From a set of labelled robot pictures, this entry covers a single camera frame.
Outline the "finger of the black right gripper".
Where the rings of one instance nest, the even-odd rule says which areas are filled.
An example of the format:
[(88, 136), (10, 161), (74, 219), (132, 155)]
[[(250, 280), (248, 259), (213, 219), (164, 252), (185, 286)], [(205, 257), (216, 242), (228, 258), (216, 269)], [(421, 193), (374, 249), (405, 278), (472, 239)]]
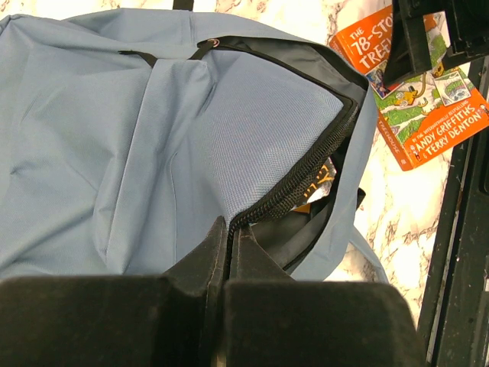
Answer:
[(442, 58), (445, 69), (488, 55), (488, 0), (443, 1), (450, 45)]
[(432, 67), (424, 16), (434, 12), (432, 1), (392, 1), (393, 30), (384, 84), (393, 85)]

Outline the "blue fabric backpack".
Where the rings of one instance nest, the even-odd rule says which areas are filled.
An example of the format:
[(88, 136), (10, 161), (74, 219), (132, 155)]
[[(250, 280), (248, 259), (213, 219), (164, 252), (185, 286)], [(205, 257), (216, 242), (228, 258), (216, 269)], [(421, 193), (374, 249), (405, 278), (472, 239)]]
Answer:
[[(331, 48), (219, 13), (1, 22), (1, 276), (160, 274), (222, 217), (297, 280), (354, 245), (377, 107)], [(332, 159), (328, 196), (292, 208)]]

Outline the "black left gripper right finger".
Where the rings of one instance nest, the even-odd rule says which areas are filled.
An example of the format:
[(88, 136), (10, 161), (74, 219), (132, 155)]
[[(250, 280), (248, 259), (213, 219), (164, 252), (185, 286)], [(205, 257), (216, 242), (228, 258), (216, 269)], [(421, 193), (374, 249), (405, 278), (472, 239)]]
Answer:
[(423, 366), (407, 302), (389, 284), (294, 281), (257, 244), (234, 235), (224, 287), (228, 366)]

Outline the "orange treehouse book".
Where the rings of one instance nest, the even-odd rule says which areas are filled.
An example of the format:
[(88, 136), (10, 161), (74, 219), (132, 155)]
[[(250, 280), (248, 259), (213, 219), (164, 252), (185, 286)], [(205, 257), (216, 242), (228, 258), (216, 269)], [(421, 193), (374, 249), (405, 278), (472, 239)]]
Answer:
[(439, 13), (424, 25), (432, 69), (385, 86), (393, 15), (390, 7), (344, 28), (330, 41), (369, 80), (379, 110), (377, 127), (403, 171), (411, 171), (488, 126), (488, 103), (459, 68), (446, 69)]

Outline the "black treehouse book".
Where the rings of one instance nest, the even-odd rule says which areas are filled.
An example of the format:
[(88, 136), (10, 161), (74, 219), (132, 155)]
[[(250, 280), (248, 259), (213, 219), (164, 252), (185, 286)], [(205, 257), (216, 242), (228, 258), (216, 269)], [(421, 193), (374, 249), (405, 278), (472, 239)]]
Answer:
[(329, 158), (321, 167), (316, 178), (307, 187), (292, 211), (298, 213), (310, 213), (311, 203), (329, 195), (337, 170)]

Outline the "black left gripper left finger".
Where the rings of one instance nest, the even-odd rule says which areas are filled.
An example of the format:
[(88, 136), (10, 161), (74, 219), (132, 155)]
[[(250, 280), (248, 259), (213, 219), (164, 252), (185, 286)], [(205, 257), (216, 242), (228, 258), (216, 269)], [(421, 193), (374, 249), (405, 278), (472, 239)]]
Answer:
[(3, 366), (208, 366), (225, 278), (223, 218), (163, 274), (1, 283)]

